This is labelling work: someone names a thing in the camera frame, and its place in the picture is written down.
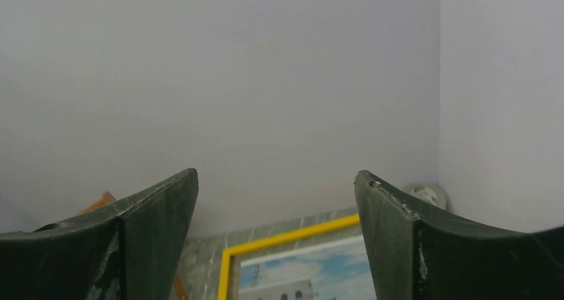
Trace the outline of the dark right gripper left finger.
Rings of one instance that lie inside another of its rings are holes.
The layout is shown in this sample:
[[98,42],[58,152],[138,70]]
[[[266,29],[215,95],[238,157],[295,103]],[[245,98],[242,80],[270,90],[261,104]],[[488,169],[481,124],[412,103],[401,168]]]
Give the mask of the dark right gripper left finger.
[[188,168],[35,231],[1,234],[2,299],[167,299],[198,196]]

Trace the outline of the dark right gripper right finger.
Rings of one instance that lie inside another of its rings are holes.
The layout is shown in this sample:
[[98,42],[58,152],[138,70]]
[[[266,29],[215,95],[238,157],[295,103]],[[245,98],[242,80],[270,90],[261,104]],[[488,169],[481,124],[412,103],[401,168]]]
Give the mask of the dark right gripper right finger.
[[562,299],[563,228],[462,218],[362,170],[354,192],[379,299]]

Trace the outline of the yellow wooden picture frame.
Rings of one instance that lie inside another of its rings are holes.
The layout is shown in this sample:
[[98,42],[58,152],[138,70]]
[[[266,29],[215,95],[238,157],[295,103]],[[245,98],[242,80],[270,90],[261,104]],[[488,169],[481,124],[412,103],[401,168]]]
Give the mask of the yellow wooden picture frame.
[[276,245],[282,245],[284,243],[290,243],[316,235],[326,234],[328,232],[356,226],[359,223],[359,215],[354,214],[321,224],[311,225],[309,227],[304,227],[294,231],[288,231],[279,235],[274,235],[271,237],[266,237],[263,239],[258,239],[251,242],[224,248],[222,253],[219,283],[217,287],[217,300],[229,299],[228,291],[231,261],[235,256],[244,255],[246,253],[251,253],[260,249],[266,249]]

